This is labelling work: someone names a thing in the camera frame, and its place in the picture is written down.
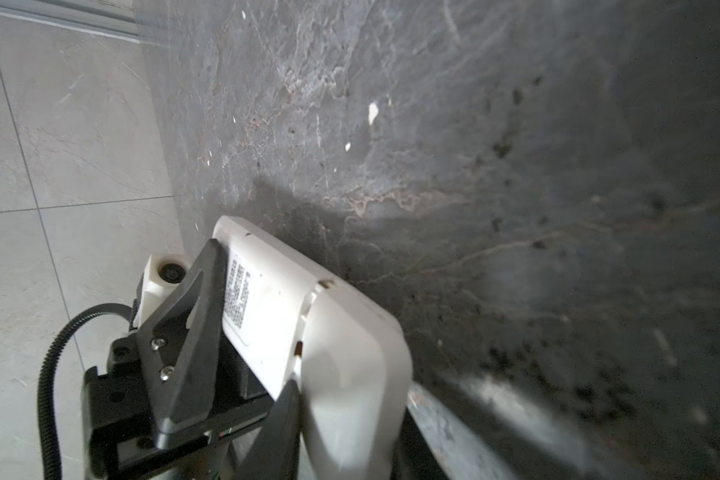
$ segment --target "black cable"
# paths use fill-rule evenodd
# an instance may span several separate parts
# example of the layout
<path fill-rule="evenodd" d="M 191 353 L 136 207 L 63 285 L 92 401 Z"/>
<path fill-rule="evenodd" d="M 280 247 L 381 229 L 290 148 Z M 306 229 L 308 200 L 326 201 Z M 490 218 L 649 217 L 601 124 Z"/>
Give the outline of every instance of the black cable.
<path fill-rule="evenodd" d="M 61 479 L 61 454 L 59 437 L 56 433 L 56 413 L 54 412 L 54 378 L 56 367 L 64 346 L 88 320 L 101 315 L 118 315 L 130 320 L 131 308 L 120 303 L 102 303 L 82 312 L 61 329 L 56 340 L 50 344 L 45 354 L 38 379 L 38 431 L 40 432 L 40 451 L 43 458 L 43 477 L 45 480 Z"/>

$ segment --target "silver screw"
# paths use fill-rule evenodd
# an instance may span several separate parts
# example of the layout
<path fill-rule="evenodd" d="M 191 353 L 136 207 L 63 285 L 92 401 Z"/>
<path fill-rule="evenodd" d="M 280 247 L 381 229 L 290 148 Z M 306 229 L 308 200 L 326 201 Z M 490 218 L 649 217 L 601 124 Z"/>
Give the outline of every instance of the silver screw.
<path fill-rule="evenodd" d="M 164 366 L 162 369 L 160 369 L 160 379 L 165 381 L 170 377 L 170 374 L 173 373 L 173 366 L 167 365 Z"/>
<path fill-rule="evenodd" d="M 161 348 L 161 347 L 164 346 L 165 344 L 166 344 L 166 340 L 165 340 L 165 339 L 161 339 L 160 337 L 157 337 L 157 338 L 155 338 L 155 339 L 152 339 L 152 343 L 151 343 L 151 345 L 152 345 L 152 351 L 155 351 L 155 350 Z"/>

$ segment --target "tile grout line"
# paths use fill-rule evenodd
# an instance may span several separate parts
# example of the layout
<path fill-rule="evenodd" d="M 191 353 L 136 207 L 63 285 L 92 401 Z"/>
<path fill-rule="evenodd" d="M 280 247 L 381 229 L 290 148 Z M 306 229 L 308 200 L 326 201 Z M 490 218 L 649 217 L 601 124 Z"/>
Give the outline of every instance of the tile grout line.
<path fill-rule="evenodd" d="M 14 111 L 10 107 L 10 99 L 8 98 L 8 89 L 5 87 L 5 80 L 3 78 L 3 70 L 0 68 L 0 83 L 3 85 L 3 94 L 5 95 L 5 103 L 8 106 L 8 113 L 10 115 L 10 121 L 14 124 L 14 133 L 16 134 L 16 142 L 19 146 L 19 152 L 21 153 L 21 159 L 24 162 L 24 169 L 27 172 L 27 181 L 29 182 L 30 190 L 32 190 L 32 197 L 34 198 L 35 210 L 38 212 L 38 218 L 40 219 L 40 228 L 43 231 L 43 237 L 45 238 L 45 245 L 48 248 L 48 255 L 50 255 L 50 264 L 54 268 L 54 275 L 56 275 L 56 284 L 59 287 L 59 294 L 61 295 L 61 302 L 64 304 L 64 312 L 67 313 L 67 322 L 71 320 L 70 310 L 67 307 L 67 299 L 64 298 L 64 291 L 61 289 L 61 280 L 59 279 L 59 272 L 56 269 L 56 261 L 54 260 L 54 253 L 50 249 L 50 242 L 48 241 L 48 232 L 45 230 L 45 222 L 43 222 L 43 215 L 40 212 L 38 205 L 38 196 L 34 192 L 34 184 L 32 183 L 32 177 L 29 173 L 29 166 L 27 165 L 27 157 L 24 156 L 24 147 L 21 145 L 21 138 L 19 137 L 19 129 L 16 125 L 16 118 L 14 117 Z M 77 358 L 80 360 L 80 368 L 85 372 L 85 364 L 83 363 L 83 355 L 80 353 L 80 346 L 77 345 L 77 335 L 73 336 L 74 346 L 77 350 Z"/>
<path fill-rule="evenodd" d="M 139 200 L 160 200 L 162 198 L 173 198 L 173 195 L 164 195 L 163 197 L 147 197 L 147 198 L 126 198 L 124 200 L 106 200 L 103 202 L 89 202 L 87 204 L 72 205 L 54 205 L 54 206 L 36 206 L 35 208 L 17 208 L 16 210 L 0 210 L 0 214 L 9 214 L 11 212 L 30 212 L 32 210 L 50 210 L 53 208 L 67 208 L 69 206 L 90 206 L 104 204 L 120 204 L 123 202 L 137 202 Z"/>

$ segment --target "label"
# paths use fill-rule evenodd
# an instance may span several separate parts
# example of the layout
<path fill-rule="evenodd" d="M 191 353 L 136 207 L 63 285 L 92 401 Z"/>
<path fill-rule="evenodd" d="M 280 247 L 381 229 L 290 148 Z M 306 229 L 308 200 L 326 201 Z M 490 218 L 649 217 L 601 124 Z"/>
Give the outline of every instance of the label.
<path fill-rule="evenodd" d="M 224 292 L 224 316 L 240 329 L 248 307 L 251 274 L 236 256 L 230 255 L 230 269 L 226 275 Z"/>

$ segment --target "tile floor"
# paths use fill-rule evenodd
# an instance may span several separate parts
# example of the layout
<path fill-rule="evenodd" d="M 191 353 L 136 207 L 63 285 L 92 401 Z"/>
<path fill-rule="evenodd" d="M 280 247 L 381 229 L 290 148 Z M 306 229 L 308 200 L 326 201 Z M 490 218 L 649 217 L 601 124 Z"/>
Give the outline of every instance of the tile floor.
<path fill-rule="evenodd" d="M 181 252 L 138 44 L 0 17 L 0 478 L 41 478 L 35 388 L 70 314 L 129 305 L 148 255 Z M 80 383 L 126 331 L 81 329 L 56 409 L 66 478 L 82 478 Z"/>

